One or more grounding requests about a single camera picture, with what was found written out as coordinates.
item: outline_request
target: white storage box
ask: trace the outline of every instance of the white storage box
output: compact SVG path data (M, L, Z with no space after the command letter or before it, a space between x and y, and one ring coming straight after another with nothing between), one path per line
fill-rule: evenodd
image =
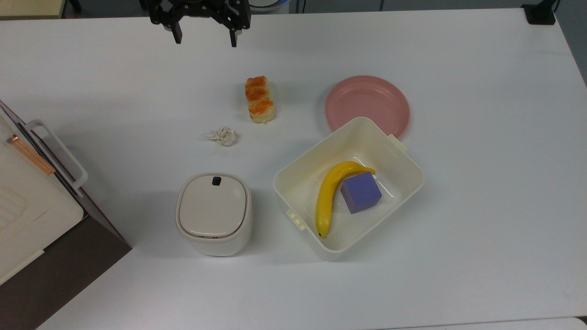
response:
M386 136L370 119L359 117L308 150L274 178L279 207L314 252L332 261L389 217L424 183L424 174L393 136ZM367 210L351 214L340 193L334 196L327 238L318 237L316 199L322 180L338 163L354 160L375 169L383 197Z
M228 173L200 173L183 185L176 206L180 234L199 252L227 257L251 238L251 191Z

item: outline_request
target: plastic bin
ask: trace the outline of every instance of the plastic bin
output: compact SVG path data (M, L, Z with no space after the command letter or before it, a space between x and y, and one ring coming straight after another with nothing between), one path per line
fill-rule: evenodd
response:
M387 219L424 183L422 170L405 150L370 119L355 118L277 173L274 189L279 207L318 257L332 261ZM351 214L337 189L330 232L327 238L320 238L315 224L318 191L327 172L346 160L375 169L383 197L374 207Z

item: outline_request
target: crumpled paper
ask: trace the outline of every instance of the crumpled paper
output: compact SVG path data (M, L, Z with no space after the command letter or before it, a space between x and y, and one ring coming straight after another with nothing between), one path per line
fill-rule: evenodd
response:
M210 140L216 140L216 142L225 147L230 147L237 141L237 133L230 127L223 127L206 136Z

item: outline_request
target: storage box handle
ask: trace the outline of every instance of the storage box handle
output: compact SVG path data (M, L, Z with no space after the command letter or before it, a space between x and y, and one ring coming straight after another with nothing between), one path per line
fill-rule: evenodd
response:
M302 220L302 218L300 218L300 216L293 210L289 210L286 212L288 217L293 221L293 223L298 226L298 228L300 230L304 230L307 228L306 224L304 223L304 221Z
M389 134L387 136L392 142L393 144L396 145L396 147L398 147L403 153L406 152L407 148L406 146L404 146L400 140L398 140L395 136L393 136L393 134Z
M77 190L79 187L82 186L82 184L84 184L87 181L87 172L86 170L82 167L82 165L77 161L77 159L75 159L75 157L71 154L71 152L69 152L69 150L67 149L67 147L63 144L63 142L61 142L61 140L59 140L59 138L57 137L57 135L55 135L53 133L53 131L51 131L43 121L39 120L39 119L35 119L35 120L31 120L30 122L28 122L25 125L25 129L29 130L32 132L33 129L37 128L37 127L43 127L47 133L49 133L49 135L51 136L51 138L53 138L53 140L55 142L57 142L57 145L63 150L63 152L71 159L71 161L73 162L73 164L77 167L77 169L80 171L81 176L75 180L74 182L69 182L69 178L67 176L63 176L65 178L65 180L67 180L69 182L69 184L71 185L71 187L74 190Z

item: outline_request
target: yellow banana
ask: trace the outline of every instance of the yellow banana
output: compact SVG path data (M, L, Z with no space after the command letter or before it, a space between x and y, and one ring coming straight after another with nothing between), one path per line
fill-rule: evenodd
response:
M318 192L318 200L316 201L316 229L318 229L318 235L320 237L326 238L328 231L330 230L332 201L338 184L349 175L363 172L371 172L371 174L375 174L375 170L365 167L355 161L343 161L333 167L324 178L324 181L322 181L320 191Z

